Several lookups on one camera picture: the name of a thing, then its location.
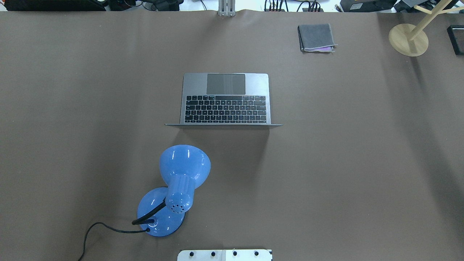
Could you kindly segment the grey laptop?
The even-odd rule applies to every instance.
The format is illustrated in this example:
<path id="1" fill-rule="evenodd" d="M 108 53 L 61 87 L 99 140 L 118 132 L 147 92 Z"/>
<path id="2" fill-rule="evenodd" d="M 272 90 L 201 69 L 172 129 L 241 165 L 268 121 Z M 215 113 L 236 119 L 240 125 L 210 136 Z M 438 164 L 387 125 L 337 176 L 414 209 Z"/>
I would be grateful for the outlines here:
<path id="1" fill-rule="evenodd" d="M 267 73 L 185 73 L 177 126 L 269 126 Z"/>

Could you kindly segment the blue desk lamp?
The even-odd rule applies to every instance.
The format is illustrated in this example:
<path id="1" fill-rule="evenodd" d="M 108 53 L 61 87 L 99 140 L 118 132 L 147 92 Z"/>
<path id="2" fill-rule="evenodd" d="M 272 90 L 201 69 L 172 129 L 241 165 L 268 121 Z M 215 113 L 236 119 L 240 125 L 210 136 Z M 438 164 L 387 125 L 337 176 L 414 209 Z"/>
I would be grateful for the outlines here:
<path id="1" fill-rule="evenodd" d="M 141 199 L 133 225 L 154 237 L 169 236 L 182 225 L 194 203 L 194 193 L 207 179 L 211 162 L 201 149 L 179 144 L 162 152 L 159 170 L 165 187 L 155 188 Z"/>

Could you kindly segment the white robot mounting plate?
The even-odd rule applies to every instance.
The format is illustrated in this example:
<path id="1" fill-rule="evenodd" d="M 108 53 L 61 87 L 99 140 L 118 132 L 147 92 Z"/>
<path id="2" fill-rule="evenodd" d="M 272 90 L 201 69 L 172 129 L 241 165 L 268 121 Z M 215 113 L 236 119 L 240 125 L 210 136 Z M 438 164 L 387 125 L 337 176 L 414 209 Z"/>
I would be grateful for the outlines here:
<path id="1" fill-rule="evenodd" d="M 208 249 L 182 250 L 178 261 L 273 261 L 268 249 Z"/>

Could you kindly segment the folded grey cloth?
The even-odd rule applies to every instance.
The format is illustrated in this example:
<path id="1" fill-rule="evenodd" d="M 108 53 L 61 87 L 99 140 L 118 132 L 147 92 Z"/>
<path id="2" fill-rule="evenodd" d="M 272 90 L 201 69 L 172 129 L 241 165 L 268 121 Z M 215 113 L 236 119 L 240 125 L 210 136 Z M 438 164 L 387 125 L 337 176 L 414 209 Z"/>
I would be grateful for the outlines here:
<path id="1" fill-rule="evenodd" d="M 335 51 L 332 28 L 326 24 L 298 25 L 299 46 L 302 52 L 333 53 Z"/>

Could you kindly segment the wooden cup stand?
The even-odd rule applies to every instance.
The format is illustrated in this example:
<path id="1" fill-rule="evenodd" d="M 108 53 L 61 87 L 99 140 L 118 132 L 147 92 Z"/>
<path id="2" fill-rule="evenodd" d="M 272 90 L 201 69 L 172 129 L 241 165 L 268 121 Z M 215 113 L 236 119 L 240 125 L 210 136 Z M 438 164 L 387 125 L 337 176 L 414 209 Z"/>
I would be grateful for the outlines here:
<path id="1" fill-rule="evenodd" d="M 424 28 L 440 14 L 464 9 L 464 7 L 446 9 L 446 6 L 450 2 L 450 0 L 441 0 L 432 10 L 427 10 L 419 5 L 415 5 L 413 8 L 426 13 L 426 16 L 418 25 L 399 24 L 394 26 L 388 34 L 390 45 L 399 53 L 409 57 L 417 57 L 424 54 L 429 46 L 428 37 L 426 33 L 424 33 Z"/>

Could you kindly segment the black tray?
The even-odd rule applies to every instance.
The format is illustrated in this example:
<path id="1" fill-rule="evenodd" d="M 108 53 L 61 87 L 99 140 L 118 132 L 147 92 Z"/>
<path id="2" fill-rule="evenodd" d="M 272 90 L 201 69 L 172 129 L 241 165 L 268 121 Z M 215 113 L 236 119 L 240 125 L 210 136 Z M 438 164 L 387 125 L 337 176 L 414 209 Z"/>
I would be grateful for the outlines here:
<path id="1" fill-rule="evenodd" d="M 450 25 L 447 33 L 456 55 L 464 55 L 464 26 Z"/>

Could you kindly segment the aluminium frame post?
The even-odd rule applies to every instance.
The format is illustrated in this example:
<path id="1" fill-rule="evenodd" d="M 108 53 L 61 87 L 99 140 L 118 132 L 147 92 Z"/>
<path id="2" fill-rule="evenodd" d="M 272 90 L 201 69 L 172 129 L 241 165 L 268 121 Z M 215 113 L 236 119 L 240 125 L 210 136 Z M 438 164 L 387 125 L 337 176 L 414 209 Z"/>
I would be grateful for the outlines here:
<path id="1" fill-rule="evenodd" d="M 219 0 L 218 15 L 220 17 L 233 17 L 236 15 L 235 0 Z"/>

